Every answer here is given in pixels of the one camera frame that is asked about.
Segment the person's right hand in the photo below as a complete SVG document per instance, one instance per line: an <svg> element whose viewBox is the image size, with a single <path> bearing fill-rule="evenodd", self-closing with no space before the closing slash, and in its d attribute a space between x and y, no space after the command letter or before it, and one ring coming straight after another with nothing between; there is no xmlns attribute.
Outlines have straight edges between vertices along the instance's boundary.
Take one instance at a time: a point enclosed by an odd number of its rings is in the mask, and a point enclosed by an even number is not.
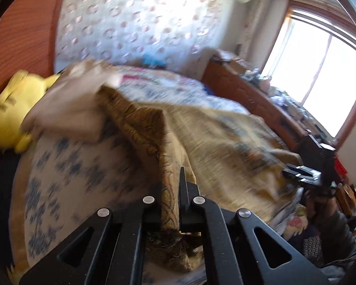
<svg viewBox="0 0 356 285"><path fill-rule="evenodd" d="M335 198L318 196L313 190L305 193L305 206L307 217L316 223L328 220L337 211Z"/></svg>

